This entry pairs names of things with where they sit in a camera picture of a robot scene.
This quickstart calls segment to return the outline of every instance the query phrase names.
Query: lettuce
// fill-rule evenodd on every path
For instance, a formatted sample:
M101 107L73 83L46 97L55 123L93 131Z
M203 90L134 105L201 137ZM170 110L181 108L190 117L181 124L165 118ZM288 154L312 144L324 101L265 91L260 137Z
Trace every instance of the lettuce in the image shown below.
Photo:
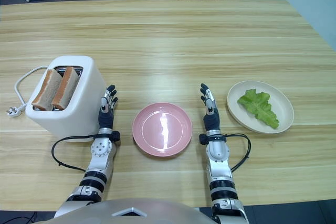
M256 94L255 89L246 90L245 94L238 99L238 103L242 104L244 108L255 115L259 119L276 129L279 126L277 115L271 110L272 105L268 103L270 95L268 93Z

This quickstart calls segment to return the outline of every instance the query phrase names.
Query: toast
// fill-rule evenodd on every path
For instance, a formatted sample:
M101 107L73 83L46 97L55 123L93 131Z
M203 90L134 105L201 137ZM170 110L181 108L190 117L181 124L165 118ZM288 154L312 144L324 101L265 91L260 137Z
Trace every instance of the toast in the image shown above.
M56 91L62 81L62 76L55 69L48 69L46 77L42 83L40 92L31 104L43 111L52 111L51 104Z
M59 110L64 110L71 100L73 92L75 91L75 88L77 86L78 80L79 76L74 70L74 68L67 67L63 75L62 82L59 85L56 95L52 100L51 104Z

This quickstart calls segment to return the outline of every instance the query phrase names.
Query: power cord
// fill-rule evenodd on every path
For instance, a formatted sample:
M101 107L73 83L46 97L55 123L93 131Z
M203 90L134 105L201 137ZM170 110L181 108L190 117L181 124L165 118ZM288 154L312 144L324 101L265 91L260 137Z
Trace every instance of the power cord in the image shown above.
M236 137L243 137L247 140L248 146L247 146L247 151L245 156L236 164L234 167L231 168L231 172L233 173L236 169L240 168L240 166L248 159L248 155L251 152L251 140L248 138L247 135L243 133L236 133L236 134L230 134L230 135L224 135L225 137L231 137L231 136L236 136Z
M55 151L55 147L56 145L59 143L59 142L62 142L62 141L65 141L65 140L70 140L70 139L80 139L80 138L91 138L91 137L95 137L97 136L98 134L95 134L95 135L87 135L87 136L68 136L68 137L64 137L60 140L58 140L55 144L53 144L52 148L51 148L51 155L53 156L53 159L58 163L59 166L64 166L64 167L67 167L67 168L70 168L70 169L75 169L75 170L81 170L82 172L85 172L84 169L82 168L79 168L77 166L72 166L72 165L68 165L68 164L65 164L63 162L61 162L60 160L58 160L56 157L55 157L55 154L54 154L54 151Z
M36 70L39 70L39 69L45 69L45 68L48 68L47 66L39 66L37 68L34 68L32 69L31 71L29 71L28 73L26 73L24 76L22 76L20 79L18 79L16 81L16 83L14 84L14 90L17 94L17 96L19 97L20 99L20 102L21 102L21 106L19 107L10 107L6 112L7 112L7 115L9 115L10 117L17 117L19 115L21 115L21 113L25 110L26 106L27 106L27 103L23 100L23 97L18 89L18 85L20 84L20 82L23 81L23 79L25 79L28 75L32 74L33 72L35 72Z
M3 222L2 224L7 224L7 223L9 223L9 222L11 222L11 221L13 221L13 220L17 220L17 219L21 219L21 218L23 218L23 219L28 219L28 221L26 222L26 224L28 224L28 223L34 223L35 222L35 220L36 220L36 217L37 217L37 212L34 212L33 213L33 215L31 216L31 217L27 217L27 216L19 216L19 217L15 217L15 218L12 218L12 219L10 219L10 220L8 220L8 221L5 221L5 222Z

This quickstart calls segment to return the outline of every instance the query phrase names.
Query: plate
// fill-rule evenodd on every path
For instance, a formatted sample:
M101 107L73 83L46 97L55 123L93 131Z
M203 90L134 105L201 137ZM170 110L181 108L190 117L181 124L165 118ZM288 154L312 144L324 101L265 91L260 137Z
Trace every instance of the plate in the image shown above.
M137 145L158 157L179 153L192 136L190 118L171 103L154 103L141 110L134 119L132 130Z
M272 105L272 111L277 115L279 126L276 129L266 125L255 118L243 105L237 101L245 94L246 90L256 89L256 93L269 93L268 102ZM287 130L294 121L294 109L288 98L275 87L261 81L243 81L234 85L227 94L227 106L231 115L243 126L259 133L280 133Z

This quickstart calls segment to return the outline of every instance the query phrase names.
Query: wooden table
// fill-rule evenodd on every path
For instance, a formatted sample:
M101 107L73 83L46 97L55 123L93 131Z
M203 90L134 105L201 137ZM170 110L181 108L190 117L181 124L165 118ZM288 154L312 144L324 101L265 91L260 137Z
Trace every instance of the wooden table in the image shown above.
M205 109L199 84L213 90L224 133L252 141L250 159L234 179L245 205L336 198L336 53L285 1L148 0L77 1L7 5L0 23L0 209L57 210L83 173L57 166L57 140L24 114L15 81L62 55L91 56L105 81L118 88L115 129L121 146L105 199L153 197L192 207L210 206L205 177ZM41 77L20 89L28 100ZM295 110L293 126L264 135L229 114L229 88L260 80L279 88ZM146 105L171 102L193 122L192 141L175 158L143 154L132 122ZM244 155L243 139L230 139L230 164ZM90 143L62 143L56 155L86 168Z

